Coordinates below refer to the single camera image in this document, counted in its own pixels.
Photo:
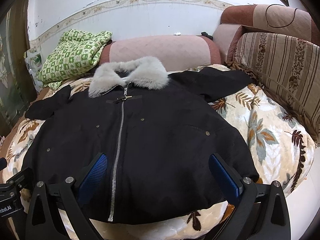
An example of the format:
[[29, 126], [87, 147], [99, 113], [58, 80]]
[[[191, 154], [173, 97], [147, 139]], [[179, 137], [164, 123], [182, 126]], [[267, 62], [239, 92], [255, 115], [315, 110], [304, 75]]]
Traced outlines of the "small black object on bolster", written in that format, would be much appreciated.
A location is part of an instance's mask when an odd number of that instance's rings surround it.
[[206, 37], [206, 38], [208, 38], [208, 39], [210, 39], [210, 40], [213, 40], [212, 35], [209, 35], [209, 34], [208, 34], [207, 32], [205, 32], [205, 31], [202, 32], [201, 35], [204, 36], [204, 37]]

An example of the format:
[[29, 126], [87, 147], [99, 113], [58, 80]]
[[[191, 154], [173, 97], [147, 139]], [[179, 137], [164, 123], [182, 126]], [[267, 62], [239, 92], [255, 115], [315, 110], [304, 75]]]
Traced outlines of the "pink bolster cushion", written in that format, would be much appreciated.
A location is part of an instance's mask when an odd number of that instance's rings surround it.
[[104, 47], [98, 64], [125, 62], [145, 56], [158, 58], [167, 71], [221, 63], [217, 45], [205, 36], [160, 35], [112, 42]]

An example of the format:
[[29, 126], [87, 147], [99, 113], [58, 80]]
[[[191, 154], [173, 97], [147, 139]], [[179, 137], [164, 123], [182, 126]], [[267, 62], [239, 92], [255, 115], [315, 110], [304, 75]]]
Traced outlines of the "striped brown sofa cushion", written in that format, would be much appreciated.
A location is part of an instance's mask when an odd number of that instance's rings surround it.
[[319, 142], [319, 46], [296, 37], [245, 33], [233, 62], [251, 70], [274, 95], [286, 102]]

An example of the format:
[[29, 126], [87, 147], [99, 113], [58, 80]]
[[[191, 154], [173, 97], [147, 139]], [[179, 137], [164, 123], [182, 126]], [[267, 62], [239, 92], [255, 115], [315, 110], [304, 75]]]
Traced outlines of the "black coat with fur collar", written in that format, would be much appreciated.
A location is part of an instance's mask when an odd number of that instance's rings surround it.
[[154, 223], [208, 209], [223, 201], [211, 154], [259, 179], [240, 132], [211, 106], [251, 81], [212, 67], [168, 74], [154, 57], [102, 64], [88, 89], [66, 86], [29, 107], [25, 117], [43, 125], [22, 166], [57, 184], [105, 154], [107, 170], [83, 206], [101, 222]]

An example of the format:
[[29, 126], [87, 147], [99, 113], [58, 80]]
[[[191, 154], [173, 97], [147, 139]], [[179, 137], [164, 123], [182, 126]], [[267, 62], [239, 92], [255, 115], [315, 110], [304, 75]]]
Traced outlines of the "stained glass wooden door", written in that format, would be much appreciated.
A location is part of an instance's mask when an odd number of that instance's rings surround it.
[[1, 136], [13, 129], [36, 98], [36, 91], [24, 61], [30, 48], [27, 35], [29, 0], [15, 0], [1, 20]]

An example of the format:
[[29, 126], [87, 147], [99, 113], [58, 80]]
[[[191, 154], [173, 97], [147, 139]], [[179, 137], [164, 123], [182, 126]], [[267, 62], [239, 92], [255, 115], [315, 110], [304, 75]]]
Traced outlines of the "leaf patterned beige blanket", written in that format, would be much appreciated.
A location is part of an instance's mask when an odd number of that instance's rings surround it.
[[[209, 67], [229, 71], [220, 65]], [[246, 73], [251, 83], [211, 106], [240, 132], [259, 174], [253, 181], [228, 165], [241, 177], [244, 187], [238, 206], [229, 204], [223, 195], [223, 201], [208, 209], [160, 222], [101, 222], [89, 218], [84, 205], [77, 202], [81, 171], [57, 184], [37, 180], [33, 172], [34, 184], [20, 191], [24, 210], [1, 220], [1, 239], [290, 239], [285, 198], [305, 179], [315, 141], [295, 112], [264, 93], [253, 73], [234, 70]], [[72, 93], [84, 91], [94, 74], [63, 87], [70, 86]], [[55, 93], [44, 94], [37, 101]], [[4, 141], [3, 184], [25, 169], [24, 156], [42, 125], [43, 120], [30, 120], [24, 114]]]

